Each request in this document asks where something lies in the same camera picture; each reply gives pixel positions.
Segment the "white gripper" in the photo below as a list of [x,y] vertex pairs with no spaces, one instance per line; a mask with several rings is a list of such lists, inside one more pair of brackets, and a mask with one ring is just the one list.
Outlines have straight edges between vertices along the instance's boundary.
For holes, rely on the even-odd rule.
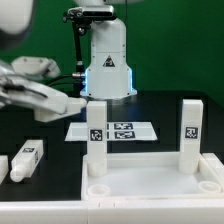
[[20,56],[11,64],[0,60],[0,108],[14,104],[56,115],[79,113],[85,99],[68,97],[40,83],[59,74],[57,63],[46,57]]

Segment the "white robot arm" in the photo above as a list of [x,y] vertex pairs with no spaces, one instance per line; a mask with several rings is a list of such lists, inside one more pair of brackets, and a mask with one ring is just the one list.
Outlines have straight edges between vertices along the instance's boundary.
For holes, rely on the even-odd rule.
[[34,110],[42,122],[79,113],[86,106],[86,97],[119,99],[135,95],[132,70],[126,63],[126,27],[114,12],[115,4],[140,0],[72,0],[76,6],[63,15],[71,21],[74,42],[92,32],[91,63],[83,64],[81,50],[76,50],[75,77],[84,81],[79,98],[41,84],[45,77],[60,73],[57,63],[48,58],[20,56],[8,64],[0,60],[0,108],[18,105]]

